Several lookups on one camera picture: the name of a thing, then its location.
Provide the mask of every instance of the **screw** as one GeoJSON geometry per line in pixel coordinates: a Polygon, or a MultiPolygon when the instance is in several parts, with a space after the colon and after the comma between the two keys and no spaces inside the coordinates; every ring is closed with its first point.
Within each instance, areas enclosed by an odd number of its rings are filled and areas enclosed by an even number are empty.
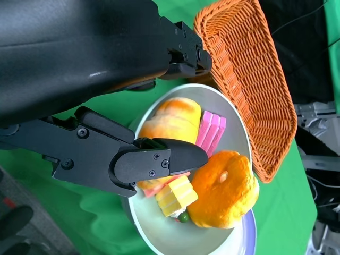
{"type": "Polygon", "coordinates": [[[88,136],[88,131],[87,131],[87,129],[85,129],[85,128],[81,128],[81,129],[79,129],[78,131],[77,131],[77,133],[76,133],[77,135],[78,135],[78,137],[79,138],[87,138],[87,136],[88,136]]]}
{"type": "Polygon", "coordinates": [[[163,168],[167,168],[168,165],[169,165],[169,161],[166,160],[166,159],[164,159],[164,160],[161,162],[161,166],[162,166],[163,168]]]}
{"type": "Polygon", "coordinates": [[[158,158],[159,158],[159,154],[158,153],[154,154],[154,160],[157,160],[158,158]]]}
{"type": "Polygon", "coordinates": [[[200,61],[202,58],[202,52],[200,49],[197,50],[197,60],[200,61]]]}
{"type": "Polygon", "coordinates": [[[64,170],[70,170],[74,166],[73,160],[67,158],[64,162],[62,162],[62,169],[64,170]]]}
{"type": "Polygon", "coordinates": [[[155,172],[154,170],[151,170],[151,171],[149,172],[149,176],[150,176],[150,177],[154,177],[155,174],[156,174],[156,172],[155,172]]]}

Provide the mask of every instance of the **bowl rim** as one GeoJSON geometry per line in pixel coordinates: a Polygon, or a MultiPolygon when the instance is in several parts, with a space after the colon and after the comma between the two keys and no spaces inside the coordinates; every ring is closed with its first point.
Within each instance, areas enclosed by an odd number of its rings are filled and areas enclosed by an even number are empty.
{"type": "MultiPolygon", "coordinates": [[[[251,159],[251,147],[250,147],[250,141],[249,141],[249,136],[248,136],[248,133],[247,133],[247,129],[245,128],[245,125],[243,123],[243,120],[241,118],[241,115],[239,114],[239,112],[237,111],[236,107],[234,106],[234,104],[226,97],[224,96],[221,92],[219,92],[218,90],[210,87],[210,86],[207,86],[207,85],[203,85],[203,84],[199,84],[199,83],[187,83],[187,84],[184,84],[184,85],[180,85],[180,86],[177,86],[171,90],[169,90],[167,93],[165,93],[164,95],[162,95],[160,98],[158,98],[149,108],[148,110],[144,113],[143,115],[143,118],[140,120],[137,128],[136,128],[136,131],[135,131],[135,135],[137,136],[141,130],[141,128],[143,127],[144,125],[144,122],[147,120],[147,118],[149,117],[150,113],[155,109],[155,107],[161,103],[166,97],[168,97],[170,94],[178,91],[178,90],[182,90],[182,89],[185,89],[185,88],[203,88],[203,89],[208,89],[208,90],[211,90],[213,92],[215,92],[216,94],[220,95],[221,97],[223,97],[230,105],[231,107],[234,109],[234,111],[236,112],[237,116],[239,117],[240,121],[241,121],[241,124],[242,124],[242,127],[244,129],[244,132],[245,132],[245,136],[246,136],[246,141],[247,141],[247,144],[248,144],[248,148],[249,148],[249,161],[250,161],[250,166],[251,166],[251,169],[252,169],[252,159],[251,159]]],[[[142,227],[140,226],[139,222],[138,222],[138,219],[137,219],[137,216],[136,216],[136,213],[135,213],[135,210],[134,210],[134,205],[133,205],[133,202],[132,202],[132,199],[133,197],[130,197],[128,198],[128,203],[129,203],[129,208],[130,208],[130,213],[131,213],[131,216],[133,218],[133,222],[139,232],[139,234],[141,235],[141,237],[143,238],[143,240],[146,242],[146,244],[152,249],[152,251],[154,253],[156,253],[157,255],[162,255],[162,253],[156,249],[156,247],[153,246],[153,244],[149,241],[149,239],[146,237],[142,227]]]]}

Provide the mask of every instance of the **black cable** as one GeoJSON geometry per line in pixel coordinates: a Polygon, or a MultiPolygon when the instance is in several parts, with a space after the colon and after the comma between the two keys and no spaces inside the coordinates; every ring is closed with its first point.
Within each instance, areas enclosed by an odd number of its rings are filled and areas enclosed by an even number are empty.
{"type": "Polygon", "coordinates": [[[294,71],[290,72],[288,75],[292,75],[294,74],[296,71],[298,71],[300,68],[304,67],[305,65],[311,63],[312,61],[314,61],[315,59],[317,59],[318,57],[322,56],[323,53],[325,53],[329,47],[333,46],[334,44],[336,44],[338,41],[340,41],[340,38],[336,39],[335,41],[333,41],[330,45],[328,45],[326,48],[324,48],[322,51],[319,52],[319,54],[317,54],[316,56],[306,60],[305,62],[303,62],[303,64],[301,64],[299,67],[297,67],[296,69],[294,69],[294,71]]]}
{"type": "Polygon", "coordinates": [[[300,17],[297,17],[296,19],[291,20],[291,21],[289,21],[289,22],[283,24],[281,27],[279,27],[279,28],[276,29],[273,33],[271,33],[271,35],[275,34],[275,33],[276,33],[277,31],[279,31],[281,28],[284,28],[285,26],[287,26],[287,25],[289,25],[289,24],[291,24],[291,23],[293,23],[293,22],[295,22],[295,21],[297,21],[297,20],[299,20],[299,19],[305,18],[305,17],[307,17],[307,16],[309,16],[309,15],[312,15],[312,14],[316,13],[316,12],[317,12],[318,10],[320,10],[327,2],[328,2],[328,0],[325,1],[320,7],[318,7],[318,8],[315,9],[314,11],[311,11],[310,13],[307,13],[307,14],[305,14],[305,15],[302,15],[302,16],[300,16],[300,17]]]}

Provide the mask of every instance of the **pink candy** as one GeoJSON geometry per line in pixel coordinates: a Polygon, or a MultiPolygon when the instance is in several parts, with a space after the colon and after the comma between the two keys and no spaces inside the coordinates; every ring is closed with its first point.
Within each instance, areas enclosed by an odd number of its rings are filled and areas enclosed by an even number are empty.
{"type": "Polygon", "coordinates": [[[196,145],[206,151],[210,158],[226,129],[227,120],[208,111],[204,111],[200,123],[196,145]]]}

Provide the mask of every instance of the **green pea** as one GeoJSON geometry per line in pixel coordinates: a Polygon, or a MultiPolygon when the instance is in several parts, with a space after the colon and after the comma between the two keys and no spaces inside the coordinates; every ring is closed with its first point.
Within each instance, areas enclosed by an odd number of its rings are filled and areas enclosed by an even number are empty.
{"type": "Polygon", "coordinates": [[[182,223],[187,222],[190,219],[189,214],[185,211],[178,216],[178,220],[182,223]]]}

